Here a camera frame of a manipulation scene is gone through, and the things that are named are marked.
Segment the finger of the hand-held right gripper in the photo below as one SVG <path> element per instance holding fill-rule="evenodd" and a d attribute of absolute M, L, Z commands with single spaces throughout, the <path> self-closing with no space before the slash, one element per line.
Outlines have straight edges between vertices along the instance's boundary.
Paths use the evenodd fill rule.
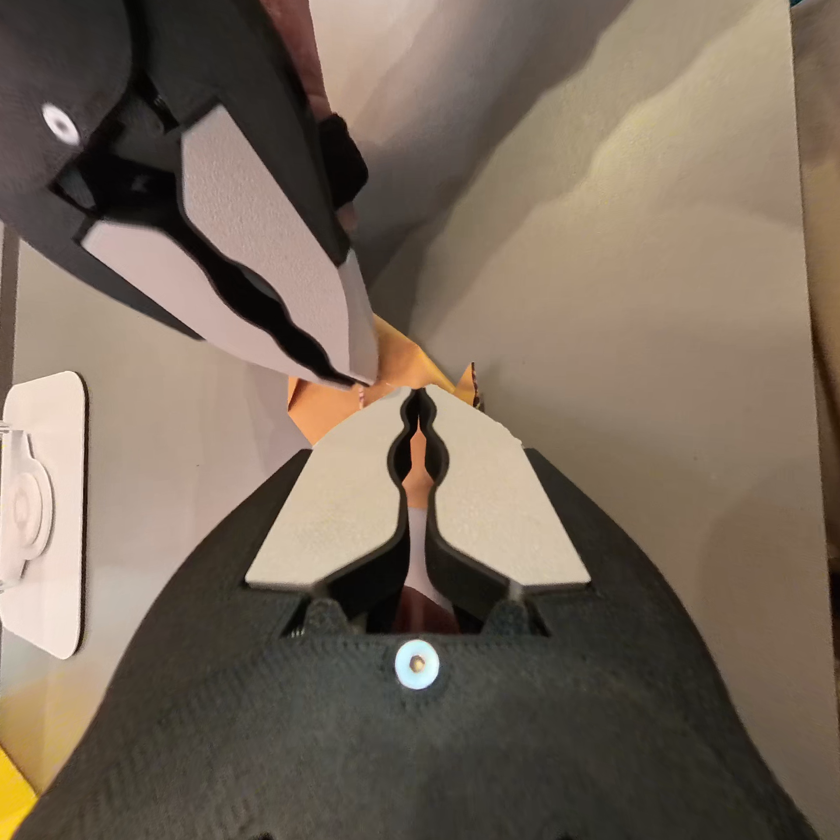
<path fill-rule="evenodd" d="M 82 248 L 202 339 L 288 376 L 358 382 L 358 276 L 336 267 L 299 219 L 255 234 L 222 227 L 223 247 L 187 224 L 187 243 L 149 226 L 96 222 Z"/>
<path fill-rule="evenodd" d="M 379 345 L 355 253 L 334 265 L 223 105 L 185 133 L 182 176 L 191 224 L 268 282 L 336 372 L 374 384 Z"/>

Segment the person's right hand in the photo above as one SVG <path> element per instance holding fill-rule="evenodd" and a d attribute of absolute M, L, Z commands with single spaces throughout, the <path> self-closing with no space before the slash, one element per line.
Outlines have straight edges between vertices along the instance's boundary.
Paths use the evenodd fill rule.
<path fill-rule="evenodd" d="M 319 123 L 321 140 L 326 141 L 334 160 L 329 168 L 338 174 L 338 164 L 347 171 L 340 176 L 340 197 L 353 198 L 347 183 L 359 177 L 366 179 L 363 159 L 355 146 L 345 121 L 330 105 L 319 57 L 309 1 L 262 1 L 262 7 L 279 33 L 298 73 L 310 110 Z"/>

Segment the orange origami paper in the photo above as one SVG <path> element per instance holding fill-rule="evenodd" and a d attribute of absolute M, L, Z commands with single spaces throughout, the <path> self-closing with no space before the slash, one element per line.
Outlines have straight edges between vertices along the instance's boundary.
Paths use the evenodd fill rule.
<path fill-rule="evenodd" d="M 353 392 L 342 392 L 295 377 L 289 379 L 288 413 L 310 444 L 316 444 L 352 414 L 401 386 L 438 385 L 484 411 L 473 363 L 467 365 L 454 384 L 414 341 L 379 317 L 374 317 L 374 325 L 381 368 L 373 385 L 358 385 Z M 395 634 L 458 634 L 459 623 L 452 605 L 437 593 L 427 575 L 425 537 L 432 479 L 425 467 L 425 454 L 425 436 L 416 430 L 411 440 L 412 467 L 402 483 L 408 508 L 410 563 L 388 630 Z"/>

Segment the yellow object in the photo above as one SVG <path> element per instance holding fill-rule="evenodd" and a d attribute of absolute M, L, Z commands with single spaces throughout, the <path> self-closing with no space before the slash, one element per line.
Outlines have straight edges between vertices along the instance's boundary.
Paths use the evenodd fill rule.
<path fill-rule="evenodd" d="M 37 802 L 37 794 L 1 749 L 1 839 L 11 839 Z"/>

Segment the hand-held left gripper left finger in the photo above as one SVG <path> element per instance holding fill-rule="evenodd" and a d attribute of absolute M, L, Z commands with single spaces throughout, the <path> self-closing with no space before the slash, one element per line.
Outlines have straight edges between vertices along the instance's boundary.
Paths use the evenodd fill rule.
<path fill-rule="evenodd" d="M 410 564 L 414 396 L 397 388 L 312 447 L 245 574 L 250 588 L 328 597 L 350 620 L 398 600 Z"/>

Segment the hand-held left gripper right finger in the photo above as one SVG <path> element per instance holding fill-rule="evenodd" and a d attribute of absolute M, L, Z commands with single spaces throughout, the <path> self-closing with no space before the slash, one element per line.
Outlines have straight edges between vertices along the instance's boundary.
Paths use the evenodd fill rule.
<path fill-rule="evenodd" d="M 520 440 L 436 385 L 418 393 L 418 420 L 433 480 L 427 574 L 457 612 L 483 623 L 500 602 L 590 585 Z"/>

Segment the white rounded plastic plate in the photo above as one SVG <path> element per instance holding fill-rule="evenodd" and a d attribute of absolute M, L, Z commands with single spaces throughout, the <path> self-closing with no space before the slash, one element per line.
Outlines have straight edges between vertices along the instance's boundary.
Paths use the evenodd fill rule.
<path fill-rule="evenodd" d="M 66 660 L 81 643 L 85 599 L 88 394 L 79 374 L 14 385 L 1 435 L 2 626 Z"/>

